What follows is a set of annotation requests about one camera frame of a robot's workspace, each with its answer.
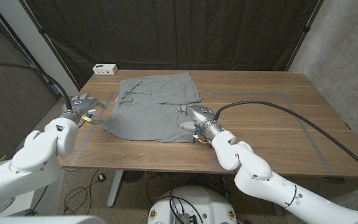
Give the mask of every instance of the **black hose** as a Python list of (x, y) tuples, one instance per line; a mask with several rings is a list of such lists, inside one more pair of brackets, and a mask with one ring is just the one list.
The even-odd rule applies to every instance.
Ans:
[(45, 72), (42, 72), (36, 68), (32, 68), (32, 67), (28, 67), (25, 65), (17, 65), (17, 64), (13, 64), (13, 63), (0, 63), (0, 66), (2, 67), (12, 67), (12, 68), (23, 68), (23, 69), (27, 69), (27, 70), (32, 70), (33, 72), (36, 72), (40, 75), (43, 75), (45, 78), (47, 78), (49, 81), (51, 81), (53, 84), (55, 84), (57, 86), (57, 88), (59, 88), (59, 90), (62, 92), (64, 98), (65, 98), (65, 103), (66, 103), (66, 109), (67, 110), (72, 110), (71, 107), (71, 103), (70, 103), (70, 99), (67, 96), (66, 91), (63, 89), (63, 87), (54, 79), (52, 78), (50, 75), (46, 74)]
[(350, 151), (347, 147), (345, 147), (344, 145), (342, 145), (338, 140), (334, 139), (334, 137), (332, 137), (331, 135), (329, 135), (327, 132), (325, 132), (324, 130), (322, 130), (320, 127), (318, 127), (317, 125), (315, 125), (314, 123), (312, 123), (311, 121), (309, 121), (308, 119), (302, 117), (301, 115), (297, 114), (296, 112), (286, 109), (282, 106), (278, 106), (275, 105), (274, 103), (269, 103), (266, 101), (259, 101), (259, 100), (247, 100), (247, 101), (240, 101), (240, 102), (236, 102), (236, 103), (231, 103), (229, 105), (223, 106), (221, 109), (219, 109), (214, 117), (214, 120), (217, 121), (219, 119), (219, 115), (221, 114), (222, 110), (225, 110), (229, 107), (232, 106), (237, 106), (237, 105), (244, 105), (244, 104), (261, 104), (261, 105), (267, 105), (267, 106), (271, 106), (274, 107), (276, 109), (285, 111), (289, 114), (292, 114), (293, 116), (296, 116), (297, 118), (301, 119), (302, 121), (304, 121), (306, 124), (310, 125), (312, 128), (314, 128), (315, 130), (319, 131), (321, 134), (323, 134), (324, 136), (326, 136), (329, 140), (331, 140), (333, 143), (335, 143), (337, 146), (339, 146), (343, 151), (345, 151), (346, 153), (348, 153), (354, 160), (356, 160), (358, 162), (358, 157), (352, 152)]

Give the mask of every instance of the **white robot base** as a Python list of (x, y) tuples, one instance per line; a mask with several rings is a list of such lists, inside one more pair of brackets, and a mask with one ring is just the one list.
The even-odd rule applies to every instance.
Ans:
[(150, 209), (147, 223), (180, 224), (181, 222), (178, 221), (172, 210), (186, 224), (237, 223), (236, 214), (231, 204), (215, 191), (205, 187), (181, 186), (163, 194)]

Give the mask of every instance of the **black curtain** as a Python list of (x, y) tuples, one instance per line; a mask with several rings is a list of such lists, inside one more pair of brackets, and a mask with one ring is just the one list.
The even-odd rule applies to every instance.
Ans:
[(27, 0), (80, 87), (120, 69), (285, 69), (318, 0)]

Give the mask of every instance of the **floor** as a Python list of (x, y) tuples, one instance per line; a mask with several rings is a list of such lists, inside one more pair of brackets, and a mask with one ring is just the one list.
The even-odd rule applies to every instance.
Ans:
[[(62, 109), (63, 100), (60, 99), (57, 104), (45, 115), (43, 120), (36, 125), (35, 129), (43, 130), (44, 126), (52, 119), (57, 118)], [(68, 207), (70, 210), (65, 211), (64, 199), (67, 193), (76, 187), (87, 187), (91, 182), (94, 169), (67, 169), (63, 182), (62, 196), (60, 199), (59, 215), (69, 215), (70, 210), (76, 210), (82, 203), (83, 206), (75, 211), (76, 215), (85, 215), (90, 207), (90, 197), (86, 197), (86, 193), (82, 191), (72, 200), (70, 200)], [(105, 174), (106, 181), (98, 182), (91, 188), (92, 204), (89, 211), (90, 215), (101, 217), (106, 223), (147, 223), (147, 215), (151, 206), (146, 195), (146, 185), (148, 177), (146, 173), (143, 177), (133, 183), (123, 183), (116, 205), (113, 208), (106, 206), (107, 197), (109, 194), (111, 181), (114, 177), (114, 170), (100, 169), (97, 174)], [(155, 179), (149, 183), (149, 195), (152, 201), (156, 200), (170, 190), (173, 185), (180, 186), (187, 184), (190, 180), (189, 174), (179, 173), (171, 174), (169, 177), (167, 173), (159, 173)], [(358, 179), (346, 179), (345, 184), (329, 184), (323, 178), (311, 177), (286, 177), (301, 186), (326, 197), (333, 202), (340, 205), (358, 210)], [(297, 217), (290, 213), (283, 216), (274, 214), (273, 204), (265, 200), (250, 197), (240, 192), (234, 184), (233, 175), (224, 175), (227, 183), (228, 191), (230, 192), (229, 201), (232, 203), (237, 219), (242, 223), (303, 223)], [(203, 181), (198, 184), (207, 186), (217, 192), (221, 189), (216, 184), (216, 178), (211, 175), (204, 175)]]

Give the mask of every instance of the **cloth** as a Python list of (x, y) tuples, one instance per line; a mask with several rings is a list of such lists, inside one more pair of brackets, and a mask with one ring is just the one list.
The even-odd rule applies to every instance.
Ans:
[(127, 140), (193, 142), (193, 133), (177, 125), (191, 119), (176, 110), (200, 104), (188, 72), (129, 78), (120, 82), (116, 104), (101, 128)]

